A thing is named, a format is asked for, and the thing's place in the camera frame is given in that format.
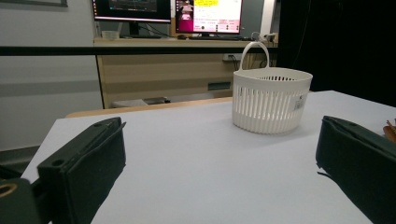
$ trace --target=monitor screen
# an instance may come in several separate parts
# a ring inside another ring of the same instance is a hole
[[[171,23],[171,0],[92,0],[95,21]]]
[[[174,0],[176,33],[239,35],[242,0]]]

